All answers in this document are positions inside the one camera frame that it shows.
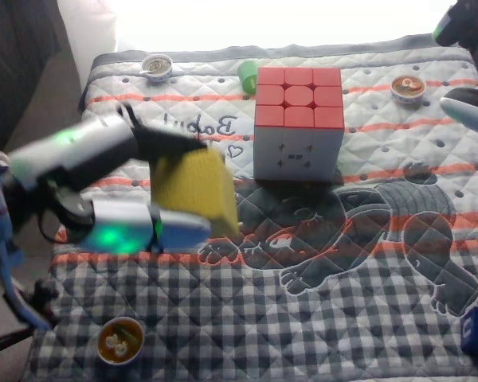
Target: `quilted blanket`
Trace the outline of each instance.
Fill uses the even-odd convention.
[[[430,36],[372,45],[168,53],[173,77],[139,75],[148,53],[98,57],[83,118],[130,103],[142,122],[200,131],[226,156],[241,235],[188,253],[131,256],[59,245],[50,278],[60,324],[36,332],[24,381],[478,380],[460,350],[460,317],[478,306],[478,134],[439,99],[478,88],[468,52]],[[342,69],[346,132],[336,183],[253,180],[255,100],[236,77],[259,65]],[[397,105],[390,81],[427,83],[421,107]],[[148,202],[146,163],[85,191]],[[113,368],[100,327],[130,316],[140,357]]]

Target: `small bowl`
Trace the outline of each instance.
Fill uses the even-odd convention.
[[[172,59],[164,54],[153,54],[142,61],[141,70],[153,70],[152,64],[158,62],[161,66],[154,69],[153,73],[144,73],[143,75],[154,83],[163,82],[172,76]]]
[[[104,355],[101,354],[101,351],[99,349],[99,343],[100,343],[101,337],[103,336],[104,331],[109,326],[114,325],[114,324],[118,324],[120,322],[129,322],[129,323],[132,323],[133,325],[135,325],[140,330],[140,332],[142,333],[142,341],[141,341],[140,347],[138,348],[138,351],[135,353],[135,355],[133,357],[127,358],[123,362],[114,362],[114,361],[110,361],[109,359],[105,358]],[[96,349],[96,351],[97,351],[97,354],[99,355],[99,358],[104,363],[110,364],[110,365],[113,365],[113,366],[124,366],[126,364],[130,364],[142,352],[144,341],[145,341],[145,331],[143,330],[143,327],[140,325],[140,323],[138,321],[136,321],[134,318],[130,318],[130,317],[117,317],[117,318],[113,318],[112,320],[108,321],[101,328],[101,330],[100,330],[100,332],[97,336],[97,345],[96,345],[97,349]]]
[[[421,90],[417,94],[412,94],[412,95],[402,94],[398,92],[395,89],[395,83],[399,80],[404,80],[404,79],[409,79],[409,80],[420,83],[421,85],[423,85],[423,90]],[[393,96],[395,101],[404,105],[414,105],[414,104],[420,103],[423,100],[423,96],[425,95],[425,92],[427,90],[427,84],[425,83],[424,80],[416,76],[398,76],[393,81],[391,81],[390,88],[391,88],[391,95]]]

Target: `yellow sponge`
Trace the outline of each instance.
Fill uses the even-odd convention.
[[[155,168],[151,166],[151,199],[163,209],[205,217],[212,237],[237,234],[233,179],[216,150],[160,159]]]

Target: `white rubik's cube face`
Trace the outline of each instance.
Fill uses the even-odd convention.
[[[337,68],[259,68],[256,179],[332,181],[343,138]]]

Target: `gray floor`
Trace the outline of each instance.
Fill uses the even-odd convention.
[[[35,139],[48,136],[80,120],[77,105],[80,86],[76,67],[69,51],[59,52],[45,67],[32,101],[7,144],[14,150]],[[56,230],[57,223],[49,222]],[[37,222],[30,221],[20,232],[17,243],[25,251],[24,264],[14,270],[26,287],[44,278],[51,260],[51,244],[37,230]],[[0,335],[20,329],[20,325],[2,300],[0,289]],[[31,340],[25,340],[0,352],[0,382],[17,382],[28,356]]]

